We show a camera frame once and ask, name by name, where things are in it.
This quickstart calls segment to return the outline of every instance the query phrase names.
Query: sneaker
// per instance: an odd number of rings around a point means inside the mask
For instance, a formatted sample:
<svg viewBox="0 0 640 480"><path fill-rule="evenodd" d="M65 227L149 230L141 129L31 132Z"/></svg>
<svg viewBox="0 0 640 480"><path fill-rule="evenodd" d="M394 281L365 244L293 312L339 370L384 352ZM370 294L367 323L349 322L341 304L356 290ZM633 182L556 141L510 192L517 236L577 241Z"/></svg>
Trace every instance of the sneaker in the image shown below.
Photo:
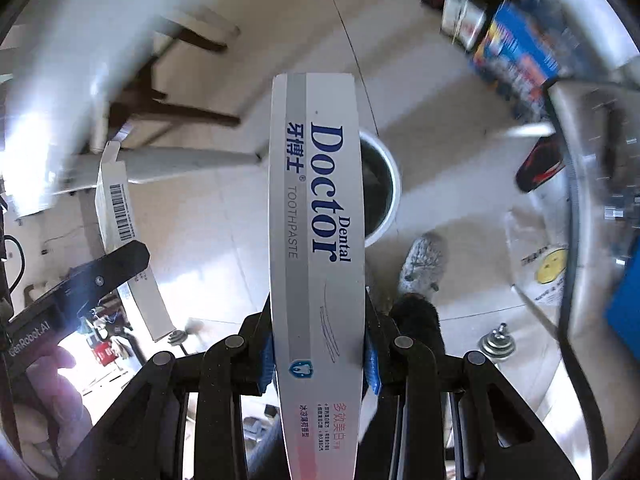
<svg viewBox="0 0 640 480"><path fill-rule="evenodd" d="M409 250L400 271L398 295L420 294L431 301L438 291L438 283L444 275L446 247L443 238L436 233L425 233Z"/></svg>

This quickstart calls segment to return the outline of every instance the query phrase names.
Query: yellow circle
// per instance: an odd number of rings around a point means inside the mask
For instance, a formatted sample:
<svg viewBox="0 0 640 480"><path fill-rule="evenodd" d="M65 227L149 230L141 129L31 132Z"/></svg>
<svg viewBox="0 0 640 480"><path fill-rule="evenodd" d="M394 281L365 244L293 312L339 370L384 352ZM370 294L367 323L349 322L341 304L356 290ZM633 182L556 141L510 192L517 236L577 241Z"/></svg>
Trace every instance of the yellow circle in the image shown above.
<svg viewBox="0 0 640 480"><path fill-rule="evenodd" d="M566 267L566 254L566 249L558 249L545 256L536 271L536 281L544 285L556 280Z"/></svg>

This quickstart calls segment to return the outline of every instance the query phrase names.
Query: tooth shield logo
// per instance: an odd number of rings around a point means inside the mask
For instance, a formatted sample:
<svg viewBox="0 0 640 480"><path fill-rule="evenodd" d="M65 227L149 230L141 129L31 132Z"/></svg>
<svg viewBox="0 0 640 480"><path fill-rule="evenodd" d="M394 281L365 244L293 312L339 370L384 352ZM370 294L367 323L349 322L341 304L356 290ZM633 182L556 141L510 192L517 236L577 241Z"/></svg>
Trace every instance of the tooth shield logo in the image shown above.
<svg viewBox="0 0 640 480"><path fill-rule="evenodd" d="M293 361L289 373L299 379L309 379L314 374L314 367L311 361Z"/></svg>

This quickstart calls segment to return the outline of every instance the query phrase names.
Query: white box with barcode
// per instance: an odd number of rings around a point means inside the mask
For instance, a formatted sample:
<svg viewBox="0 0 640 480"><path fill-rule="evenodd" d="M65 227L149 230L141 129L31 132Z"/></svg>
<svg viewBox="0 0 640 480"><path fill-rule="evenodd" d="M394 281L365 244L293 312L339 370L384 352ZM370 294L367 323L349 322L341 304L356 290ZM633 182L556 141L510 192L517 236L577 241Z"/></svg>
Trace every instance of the white box with barcode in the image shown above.
<svg viewBox="0 0 640 480"><path fill-rule="evenodd" d="M131 206L125 163L116 160L119 150L119 142L111 141L105 146L95 190L95 211L107 254L132 240L140 240ZM138 330L143 325L146 326L153 341L158 341L175 330L158 290L151 264L119 286L118 293L133 327Z"/></svg>

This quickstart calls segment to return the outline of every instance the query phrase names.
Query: white toothpaste box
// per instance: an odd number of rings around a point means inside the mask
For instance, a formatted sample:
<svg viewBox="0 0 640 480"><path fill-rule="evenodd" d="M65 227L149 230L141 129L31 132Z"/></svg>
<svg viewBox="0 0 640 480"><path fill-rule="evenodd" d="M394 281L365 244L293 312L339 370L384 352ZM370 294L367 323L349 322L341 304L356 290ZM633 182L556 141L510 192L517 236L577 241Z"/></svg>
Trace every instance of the white toothpaste box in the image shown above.
<svg viewBox="0 0 640 480"><path fill-rule="evenodd" d="M353 76L275 77L269 158L271 311L291 478L351 480L365 291Z"/></svg>
<svg viewBox="0 0 640 480"><path fill-rule="evenodd" d="M119 142L107 142L100 159L95 190L95 212L107 254L132 240L139 240L129 195L127 170L124 162L116 160L119 150ZM175 330L158 290L151 264L120 285L118 293L134 329L140 330L146 326L153 341L158 341Z"/></svg>

